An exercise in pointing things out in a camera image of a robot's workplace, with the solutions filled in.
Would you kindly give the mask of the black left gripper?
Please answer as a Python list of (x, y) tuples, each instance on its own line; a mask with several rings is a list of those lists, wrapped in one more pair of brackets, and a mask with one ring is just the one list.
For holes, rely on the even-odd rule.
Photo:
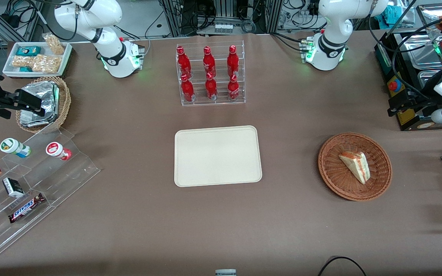
[(388, 108), (388, 116), (394, 117), (399, 112), (405, 112), (409, 109), (421, 109), (438, 104), (442, 104), (442, 96), (439, 96), (437, 93), (425, 97), (410, 90), (402, 90), (400, 93), (391, 97), (391, 106)]

